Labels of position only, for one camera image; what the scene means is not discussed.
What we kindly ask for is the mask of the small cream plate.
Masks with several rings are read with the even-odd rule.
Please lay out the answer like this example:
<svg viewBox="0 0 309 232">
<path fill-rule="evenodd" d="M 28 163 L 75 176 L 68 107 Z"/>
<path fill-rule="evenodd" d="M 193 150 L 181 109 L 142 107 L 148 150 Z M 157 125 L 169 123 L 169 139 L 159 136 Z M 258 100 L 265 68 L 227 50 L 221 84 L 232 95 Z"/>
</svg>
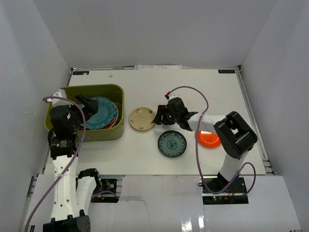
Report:
<svg viewBox="0 0 309 232">
<path fill-rule="evenodd" d="M 147 131 L 155 125 L 154 118 L 154 110 L 148 107 L 138 107 L 130 113 L 129 123 L 132 128 L 138 131 Z"/>
</svg>

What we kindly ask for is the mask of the teal scalloped plate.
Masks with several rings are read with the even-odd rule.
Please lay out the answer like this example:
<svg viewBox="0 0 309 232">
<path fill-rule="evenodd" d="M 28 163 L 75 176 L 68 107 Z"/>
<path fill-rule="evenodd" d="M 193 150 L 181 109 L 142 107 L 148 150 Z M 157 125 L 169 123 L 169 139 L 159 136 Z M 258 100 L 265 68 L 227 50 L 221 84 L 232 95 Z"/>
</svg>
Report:
<svg viewBox="0 0 309 232">
<path fill-rule="evenodd" d="M 86 121 L 89 130 L 102 129 L 118 117 L 117 106 L 105 97 L 92 97 L 91 100 L 98 102 L 98 112 Z"/>
</svg>

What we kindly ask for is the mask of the blue patterned small plate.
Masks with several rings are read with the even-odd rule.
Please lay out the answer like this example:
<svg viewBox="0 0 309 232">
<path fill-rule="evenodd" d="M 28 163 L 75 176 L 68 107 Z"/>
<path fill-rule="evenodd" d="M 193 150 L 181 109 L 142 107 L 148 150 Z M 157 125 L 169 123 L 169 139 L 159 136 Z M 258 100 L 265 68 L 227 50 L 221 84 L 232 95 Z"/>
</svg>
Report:
<svg viewBox="0 0 309 232">
<path fill-rule="evenodd" d="M 177 158 L 186 151 L 187 141 L 180 132 L 168 130 L 159 136 L 157 146 L 164 156 Z"/>
</svg>

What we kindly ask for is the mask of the red plate with teal flower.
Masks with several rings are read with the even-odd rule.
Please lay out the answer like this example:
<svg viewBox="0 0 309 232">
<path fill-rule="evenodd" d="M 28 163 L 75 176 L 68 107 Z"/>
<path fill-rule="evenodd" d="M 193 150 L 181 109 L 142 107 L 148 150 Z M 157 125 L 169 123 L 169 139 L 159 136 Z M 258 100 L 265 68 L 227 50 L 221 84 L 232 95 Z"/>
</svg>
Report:
<svg viewBox="0 0 309 232">
<path fill-rule="evenodd" d="M 115 117 L 115 118 L 113 119 L 113 121 L 111 121 L 108 125 L 106 125 L 106 126 L 104 127 L 104 129 L 110 129 L 110 128 L 112 128 L 113 126 L 115 126 L 116 123 L 117 123 L 118 118 L 119 118 L 119 116 Z"/>
</svg>

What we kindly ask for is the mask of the orange plate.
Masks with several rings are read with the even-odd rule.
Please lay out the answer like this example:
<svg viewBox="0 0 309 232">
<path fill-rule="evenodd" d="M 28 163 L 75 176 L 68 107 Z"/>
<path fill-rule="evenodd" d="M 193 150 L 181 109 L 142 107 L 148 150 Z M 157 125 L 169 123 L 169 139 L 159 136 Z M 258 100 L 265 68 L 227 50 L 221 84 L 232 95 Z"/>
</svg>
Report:
<svg viewBox="0 0 309 232">
<path fill-rule="evenodd" d="M 197 134 L 197 141 L 200 145 L 207 148 L 215 148 L 221 145 L 219 136 L 215 133 L 210 133 L 207 131 L 199 131 Z"/>
</svg>

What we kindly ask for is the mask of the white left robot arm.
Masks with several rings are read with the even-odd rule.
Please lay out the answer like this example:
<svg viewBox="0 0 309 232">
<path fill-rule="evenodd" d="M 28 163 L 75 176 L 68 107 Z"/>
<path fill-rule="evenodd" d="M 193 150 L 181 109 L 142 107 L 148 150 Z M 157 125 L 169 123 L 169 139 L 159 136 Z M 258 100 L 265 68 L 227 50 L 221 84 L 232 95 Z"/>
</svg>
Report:
<svg viewBox="0 0 309 232">
<path fill-rule="evenodd" d="M 79 128 L 98 112 L 98 102 L 78 94 L 67 105 L 53 107 L 50 112 L 52 128 L 48 143 L 54 167 L 54 204 L 50 222 L 43 225 L 44 232 L 89 232 L 90 217 L 87 214 L 92 193 L 101 190 L 102 181 L 95 168 L 76 175 L 78 153 L 85 134 L 79 136 Z"/>
</svg>

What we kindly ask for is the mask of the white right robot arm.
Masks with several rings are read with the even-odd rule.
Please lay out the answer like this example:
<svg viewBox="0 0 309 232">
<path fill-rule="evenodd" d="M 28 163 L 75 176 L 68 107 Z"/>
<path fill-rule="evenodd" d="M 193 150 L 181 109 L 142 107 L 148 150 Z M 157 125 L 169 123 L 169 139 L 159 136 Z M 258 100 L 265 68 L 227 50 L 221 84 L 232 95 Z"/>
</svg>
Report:
<svg viewBox="0 0 309 232">
<path fill-rule="evenodd" d="M 257 143 L 257 135 L 242 116 L 235 111 L 223 116 L 207 115 L 206 112 L 190 112 L 181 98 L 170 99 L 166 105 L 159 105 L 153 120 L 157 125 L 178 124 L 181 129 L 196 132 L 197 167 L 204 188 L 212 194 L 228 193 L 235 188 L 235 180 L 241 170 L 249 162 L 245 157 Z M 209 188 L 205 181 L 199 162 L 198 133 L 200 131 L 214 133 L 218 136 L 226 152 L 221 169 L 217 174 L 219 191 Z"/>
</svg>

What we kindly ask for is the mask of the right arm base board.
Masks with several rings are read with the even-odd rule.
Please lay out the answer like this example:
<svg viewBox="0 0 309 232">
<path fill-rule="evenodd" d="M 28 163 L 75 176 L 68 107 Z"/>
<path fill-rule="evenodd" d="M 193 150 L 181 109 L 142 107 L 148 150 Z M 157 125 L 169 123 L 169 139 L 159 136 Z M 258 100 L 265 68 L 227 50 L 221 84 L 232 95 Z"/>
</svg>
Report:
<svg viewBox="0 0 309 232">
<path fill-rule="evenodd" d="M 204 205 L 232 205 L 248 204 L 248 196 L 242 196 L 247 192 L 246 184 L 243 177 L 236 179 L 224 192 L 212 194 L 204 186 L 198 183 L 202 188 L 202 199 Z"/>
</svg>

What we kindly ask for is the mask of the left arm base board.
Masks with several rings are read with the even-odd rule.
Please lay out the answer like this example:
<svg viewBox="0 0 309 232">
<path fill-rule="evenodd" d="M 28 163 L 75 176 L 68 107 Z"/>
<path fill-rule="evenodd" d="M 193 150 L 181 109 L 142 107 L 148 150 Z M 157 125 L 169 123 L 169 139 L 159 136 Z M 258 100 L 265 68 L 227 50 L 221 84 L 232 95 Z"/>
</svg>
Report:
<svg viewBox="0 0 309 232">
<path fill-rule="evenodd" d="M 118 190 L 117 190 L 117 179 L 115 178 L 102 178 L 101 179 L 101 189 L 95 192 L 95 197 L 92 197 L 92 203 L 117 203 L 119 201 Z"/>
</svg>

